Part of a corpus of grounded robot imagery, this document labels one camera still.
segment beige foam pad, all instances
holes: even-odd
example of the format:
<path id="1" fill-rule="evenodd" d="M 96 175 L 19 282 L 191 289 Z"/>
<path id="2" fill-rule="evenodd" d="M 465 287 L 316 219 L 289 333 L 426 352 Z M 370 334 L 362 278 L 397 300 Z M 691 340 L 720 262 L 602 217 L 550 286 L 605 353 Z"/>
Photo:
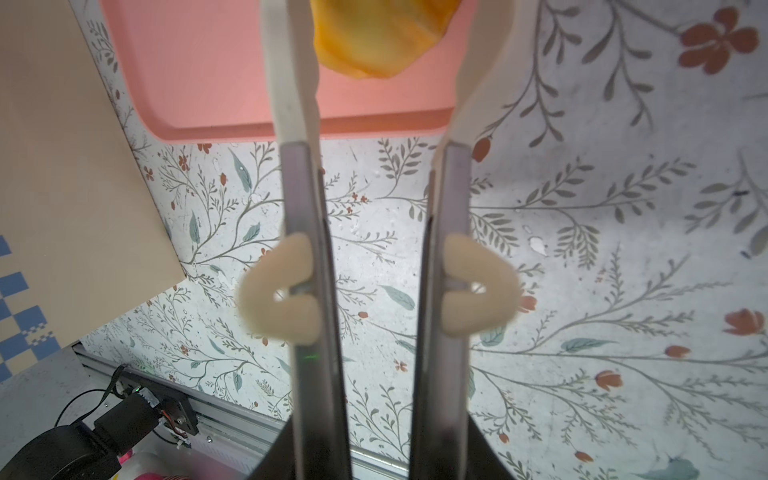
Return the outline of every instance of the beige foam pad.
<path id="1" fill-rule="evenodd" d="M 256 333 L 311 345 L 320 333 L 320 307 L 309 294 L 275 300 L 275 292 L 312 277 L 312 245 L 304 233 L 285 237 L 269 255 L 262 257 L 243 280 L 237 307 L 246 324 Z"/>
<path id="2" fill-rule="evenodd" d="M 504 259 L 464 234 L 451 233 L 445 238 L 443 268 L 451 278 L 485 287 L 484 293 L 445 293 L 442 328 L 447 334 L 469 335 L 514 318 L 520 303 L 520 283 L 515 269 Z"/>

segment floral pattern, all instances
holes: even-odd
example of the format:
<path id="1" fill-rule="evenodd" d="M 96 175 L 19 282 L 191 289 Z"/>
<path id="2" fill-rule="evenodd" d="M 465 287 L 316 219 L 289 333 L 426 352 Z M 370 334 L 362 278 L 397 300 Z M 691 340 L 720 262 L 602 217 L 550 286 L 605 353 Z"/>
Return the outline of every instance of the floral pattern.
<path id="1" fill-rule="evenodd" d="M 71 3 L 187 273 L 83 343 L 287 418 L 287 347 L 233 301 L 280 238 L 276 146 L 153 139 L 98 3 Z M 763 2 L 538 0 L 526 82 L 472 153 L 472 232 L 523 300 L 472 338 L 469 409 L 519 478 L 768 475 L 766 27 Z M 322 142 L 350 441 L 398 461 L 438 140 Z"/>

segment beige box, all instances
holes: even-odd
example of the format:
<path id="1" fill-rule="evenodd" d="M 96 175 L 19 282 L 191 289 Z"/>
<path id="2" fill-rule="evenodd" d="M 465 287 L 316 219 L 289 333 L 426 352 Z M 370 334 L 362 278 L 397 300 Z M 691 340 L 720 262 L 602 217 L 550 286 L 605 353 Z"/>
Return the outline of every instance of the beige box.
<path id="1" fill-rule="evenodd" d="M 0 381 L 184 278 L 66 0 L 0 2 L 0 194 Z"/>

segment pink object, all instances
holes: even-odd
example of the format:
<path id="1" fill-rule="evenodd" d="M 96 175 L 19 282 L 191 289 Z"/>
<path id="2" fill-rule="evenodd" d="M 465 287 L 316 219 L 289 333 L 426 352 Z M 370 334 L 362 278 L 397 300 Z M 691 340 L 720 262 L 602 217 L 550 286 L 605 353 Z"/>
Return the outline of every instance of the pink object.
<path id="1" fill-rule="evenodd" d="M 157 473 L 143 473 L 136 477 L 136 480 L 190 480 L 190 478 L 178 475 L 173 477 L 164 477 L 162 475 L 158 475 Z"/>
<path id="2" fill-rule="evenodd" d="M 134 456 L 134 450 L 133 450 L 133 449 L 131 449 L 131 450 L 128 450 L 128 451 L 125 453 L 125 455 L 123 455 L 123 456 L 121 456 L 120 458 L 118 458 L 118 462 L 120 462 L 120 465 L 123 465 L 123 464 L 124 464 L 125 462 L 127 462 L 127 461 L 128 461 L 128 459 L 129 459 L 130 457 L 132 457 L 132 456 Z"/>
<path id="3" fill-rule="evenodd" d="M 355 80 L 320 67 L 324 138 L 434 134 L 455 105 L 455 76 L 477 0 L 403 73 Z M 112 45 L 147 129 L 167 143 L 272 140 L 254 0 L 101 0 Z"/>

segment yellow object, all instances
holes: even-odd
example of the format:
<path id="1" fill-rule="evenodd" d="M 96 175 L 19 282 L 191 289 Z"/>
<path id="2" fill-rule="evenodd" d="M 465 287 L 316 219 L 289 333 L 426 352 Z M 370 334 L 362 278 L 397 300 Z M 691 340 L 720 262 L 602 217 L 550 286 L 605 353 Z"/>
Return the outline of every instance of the yellow object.
<path id="1" fill-rule="evenodd" d="M 445 35 L 461 0 L 311 0 L 319 62 L 354 78 L 389 78 Z"/>

